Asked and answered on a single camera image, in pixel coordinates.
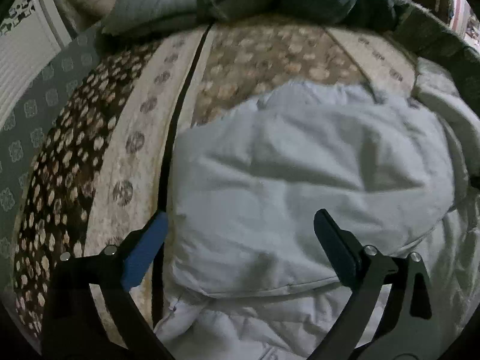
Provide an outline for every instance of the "bed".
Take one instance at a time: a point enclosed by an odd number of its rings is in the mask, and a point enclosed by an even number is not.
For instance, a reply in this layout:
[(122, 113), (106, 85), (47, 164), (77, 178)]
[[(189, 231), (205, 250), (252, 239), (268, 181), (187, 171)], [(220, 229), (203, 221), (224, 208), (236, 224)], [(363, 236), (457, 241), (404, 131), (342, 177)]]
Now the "bed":
[[(2, 299), (27, 334), (40, 336), (59, 256), (97, 254), (166, 210), (176, 136), (253, 95), (307, 79), (369, 83), (410, 98), (423, 57), (449, 70), (454, 94), (478, 115), (478, 55), (421, 7), (397, 0), (396, 8), (399, 25), (383, 35), (268, 15), (129, 42), (101, 58), (98, 27), (79, 35), (33, 81), (0, 132), (0, 172), (9, 175), (0, 179)], [(470, 223), (464, 242), (476, 245), (476, 237)], [(92, 294), (109, 338), (122, 344), (99, 289)], [(163, 313), (161, 262), (131, 295), (154, 328)], [(459, 329), (445, 349), (478, 305), (476, 285), (463, 297)]]

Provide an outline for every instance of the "metal bolt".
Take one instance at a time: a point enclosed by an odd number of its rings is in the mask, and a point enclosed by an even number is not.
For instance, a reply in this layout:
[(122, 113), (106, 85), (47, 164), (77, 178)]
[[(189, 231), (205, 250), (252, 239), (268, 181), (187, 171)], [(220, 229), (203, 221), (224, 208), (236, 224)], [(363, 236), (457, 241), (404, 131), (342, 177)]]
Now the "metal bolt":
[(107, 247), (105, 247), (103, 252), (107, 256), (113, 256), (115, 253), (117, 253), (117, 247), (115, 245), (108, 245)]
[(410, 257), (416, 263), (419, 263), (420, 261), (422, 261), (422, 256), (420, 256), (417, 252), (410, 253)]
[(70, 252), (66, 251), (60, 255), (60, 261), (69, 261), (70, 257), (71, 257)]
[(375, 246), (367, 245), (363, 248), (366, 254), (369, 256), (375, 256), (378, 253), (378, 250)]

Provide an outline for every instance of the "folded white cloth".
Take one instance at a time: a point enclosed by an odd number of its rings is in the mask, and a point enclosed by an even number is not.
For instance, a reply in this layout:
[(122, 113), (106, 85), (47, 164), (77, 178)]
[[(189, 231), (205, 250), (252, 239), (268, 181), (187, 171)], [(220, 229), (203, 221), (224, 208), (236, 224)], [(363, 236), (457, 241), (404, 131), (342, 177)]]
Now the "folded white cloth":
[(310, 82), (289, 82), (179, 135), (157, 336), (178, 359), (308, 357), (351, 293), (315, 237), (315, 212), (326, 208), (384, 254), (423, 248), (431, 269), (465, 183), (452, 148), (463, 156), (448, 124), (415, 101)]

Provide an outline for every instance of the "brown dotted fabric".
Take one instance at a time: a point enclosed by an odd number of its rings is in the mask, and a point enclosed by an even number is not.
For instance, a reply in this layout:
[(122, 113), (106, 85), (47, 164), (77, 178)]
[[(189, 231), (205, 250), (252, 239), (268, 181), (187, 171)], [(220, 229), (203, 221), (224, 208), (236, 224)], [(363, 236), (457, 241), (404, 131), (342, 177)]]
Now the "brown dotted fabric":
[[(21, 321), (37, 337), (50, 272), (60, 255), (80, 257), (85, 247), (95, 183), (135, 80), (160, 42), (109, 56), (83, 80), (62, 109), (34, 162), (14, 260), (14, 287)], [(140, 137), (132, 137), (134, 150)], [(131, 184), (115, 187), (120, 204), (131, 200)]]
[(325, 30), (259, 16), (221, 26), (203, 74), (193, 124), (214, 120), (251, 96), (292, 79), (365, 83), (366, 77)]

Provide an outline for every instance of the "silver screw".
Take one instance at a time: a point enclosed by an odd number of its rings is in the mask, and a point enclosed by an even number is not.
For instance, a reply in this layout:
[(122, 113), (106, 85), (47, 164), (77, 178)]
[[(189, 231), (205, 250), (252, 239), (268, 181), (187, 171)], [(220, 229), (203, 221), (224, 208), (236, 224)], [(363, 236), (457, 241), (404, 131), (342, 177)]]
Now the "silver screw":
[(107, 256), (113, 256), (115, 253), (117, 253), (117, 247), (115, 245), (108, 245), (107, 247), (105, 247), (103, 252)]
[(378, 253), (378, 250), (375, 246), (367, 245), (363, 248), (366, 254), (369, 256), (375, 256)]
[(410, 257), (416, 263), (419, 263), (420, 261), (422, 261), (422, 256), (420, 256), (417, 252), (410, 253)]
[(71, 257), (70, 252), (66, 251), (60, 255), (60, 261), (69, 261), (70, 257)]

